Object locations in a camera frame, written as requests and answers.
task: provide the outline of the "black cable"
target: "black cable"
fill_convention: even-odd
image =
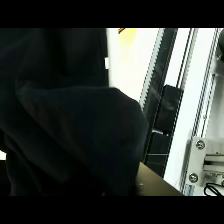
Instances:
[[[210,194],[207,194],[207,192],[206,192],[206,190],[209,189],[215,196],[223,196],[223,195],[220,193],[220,191],[219,191],[216,187],[214,187],[213,185],[214,185],[214,186],[218,186],[218,187],[224,187],[224,186],[222,186],[222,185],[220,185],[220,184],[206,183],[205,188],[204,188],[204,194],[205,194],[206,196],[212,196],[212,195],[210,195]]]

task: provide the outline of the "screw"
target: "screw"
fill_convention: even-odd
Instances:
[[[205,143],[202,140],[198,140],[196,143],[196,147],[202,150],[205,147]]]
[[[198,181],[198,175],[196,173],[190,174],[189,180],[191,183],[196,183]]]

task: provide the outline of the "brown surface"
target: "brown surface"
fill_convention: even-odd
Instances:
[[[141,196],[183,196],[142,163],[139,165],[137,185],[138,195]]]

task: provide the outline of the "black fabric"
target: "black fabric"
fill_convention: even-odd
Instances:
[[[128,195],[147,122],[108,87],[102,28],[0,29],[10,195]]]

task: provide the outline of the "bolt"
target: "bolt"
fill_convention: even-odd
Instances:
[[[189,180],[191,183],[196,183],[198,181],[198,175],[196,173],[190,174]]]
[[[198,140],[196,143],[196,147],[202,150],[205,147],[205,143],[202,140]]]

